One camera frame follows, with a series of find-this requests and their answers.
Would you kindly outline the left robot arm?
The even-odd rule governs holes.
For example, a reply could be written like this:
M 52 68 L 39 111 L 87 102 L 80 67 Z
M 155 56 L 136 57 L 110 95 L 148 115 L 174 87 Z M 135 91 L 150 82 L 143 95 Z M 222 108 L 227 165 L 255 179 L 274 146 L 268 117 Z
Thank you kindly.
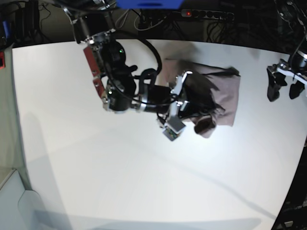
M 286 78 L 292 78 L 289 97 L 295 99 L 307 90 L 307 2 L 305 0 L 276 0 L 279 17 L 287 23 L 293 35 L 297 35 L 294 49 L 288 60 L 280 59 L 277 64 L 267 67 L 267 98 L 270 102 L 280 96 L 280 89 L 287 86 Z

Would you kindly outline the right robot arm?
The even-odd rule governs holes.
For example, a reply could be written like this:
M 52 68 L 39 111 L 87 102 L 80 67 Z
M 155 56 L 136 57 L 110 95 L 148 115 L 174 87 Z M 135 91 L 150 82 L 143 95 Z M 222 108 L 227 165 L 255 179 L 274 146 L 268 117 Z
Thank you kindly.
M 83 51 L 105 110 L 156 113 L 163 127 L 182 123 L 180 112 L 184 111 L 185 103 L 182 91 L 188 73 L 180 75 L 173 88 L 157 86 L 161 57 L 146 39 L 116 28 L 112 13 L 118 10 L 117 6 L 112 6 L 108 0 L 56 0 L 54 3 L 68 16 L 75 41 L 86 45 Z M 116 40 L 116 34 L 135 38 L 145 45 L 154 55 L 157 68 L 145 69 L 134 76 L 138 67 L 126 64 L 126 52 Z

